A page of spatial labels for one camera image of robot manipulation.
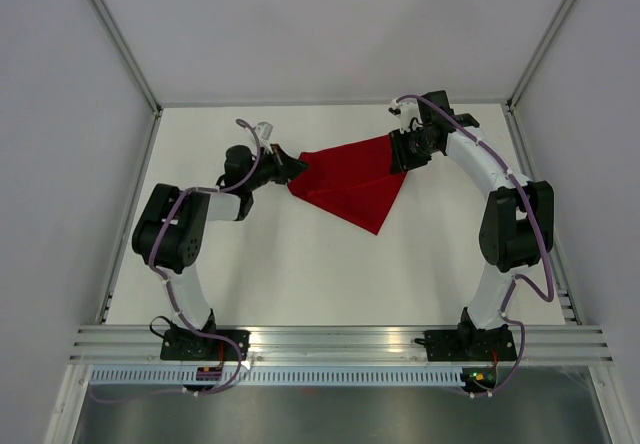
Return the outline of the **red cloth napkin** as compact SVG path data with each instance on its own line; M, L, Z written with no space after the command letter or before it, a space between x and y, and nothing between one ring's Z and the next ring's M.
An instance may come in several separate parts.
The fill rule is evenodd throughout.
M391 172L387 135L315 152L299 159L308 169L289 185L295 197L377 235L406 175Z

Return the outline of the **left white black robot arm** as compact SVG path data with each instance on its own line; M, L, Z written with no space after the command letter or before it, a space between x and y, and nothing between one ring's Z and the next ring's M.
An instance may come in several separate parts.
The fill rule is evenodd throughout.
M212 222L241 222L253 204L253 192L273 183L288 185L309 164L289 156L277 144L253 153L244 145L229 148L224 172L212 189L182 190L158 184L142 211L132 235L132 250L163 283L172 311L161 319L168 324L159 333L164 361L240 362L245 359L249 333L221 331L204 297L196 261L205 229Z

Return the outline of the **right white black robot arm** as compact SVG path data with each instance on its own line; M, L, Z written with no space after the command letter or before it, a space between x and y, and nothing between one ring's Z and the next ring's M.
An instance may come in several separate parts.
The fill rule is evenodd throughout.
M468 175L486 200L478 235L485 267L474 297L455 329L425 331L416 344L430 362L516 361L510 330L514 323L506 312L517 282L530 284L527 271L540 264L546 286L532 289L545 302L555 295L549 259L552 186L510 167L488 143L478 121L456 113L443 90L402 96L392 101L389 111L400 120L389 135L392 173L423 167L440 153Z

